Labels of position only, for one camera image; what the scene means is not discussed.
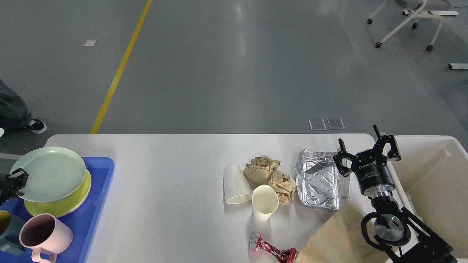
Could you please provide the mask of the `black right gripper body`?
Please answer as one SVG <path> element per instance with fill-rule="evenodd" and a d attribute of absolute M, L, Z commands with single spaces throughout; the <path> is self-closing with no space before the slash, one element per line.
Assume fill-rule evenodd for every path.
<path fill-rule="evenodd" d="M 386 157 L 375 151 L 356 154 L 351 170 L 355 173 L 361 194 L 374 196 L 378 191 L 391 192 L 396 185 L 390 174 Z"/>

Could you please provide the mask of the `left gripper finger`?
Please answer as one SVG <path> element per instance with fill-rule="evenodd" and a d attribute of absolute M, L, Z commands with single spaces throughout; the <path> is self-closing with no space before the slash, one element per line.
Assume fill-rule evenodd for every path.
<path fill-rule="evenodd" d="M 18 168 L 7 175 L 7 189 L 11 198 L 19 198 L 24 195 L 22 189 L 26 186 L 28 177 L 29 174 L 23 168 Z"/>

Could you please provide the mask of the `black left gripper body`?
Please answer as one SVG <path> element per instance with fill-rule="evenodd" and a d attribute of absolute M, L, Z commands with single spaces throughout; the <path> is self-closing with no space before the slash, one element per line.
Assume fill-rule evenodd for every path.
<path fill-rule="evenodd" d="M 0 175 L 0 205 L 11 199 L 10 175 Z"/>

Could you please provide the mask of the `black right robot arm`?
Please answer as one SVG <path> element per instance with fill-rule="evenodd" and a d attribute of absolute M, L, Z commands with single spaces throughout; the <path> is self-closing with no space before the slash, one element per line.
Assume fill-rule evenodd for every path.
<path fill-rule="evenodd" d="M 348 153 L 344 140 L 333 160 L 342 176 L 356 175 L 361 194 L 375 209 L 361 220 L 361 233 L 371 247 L 385 252 L 394 263 L 456 263 L 453 247 L 393 198 L 396 184 L 388 161 L 401 160 L 396 138 L 377 135 L 373 148 L 356 154 Z"/>

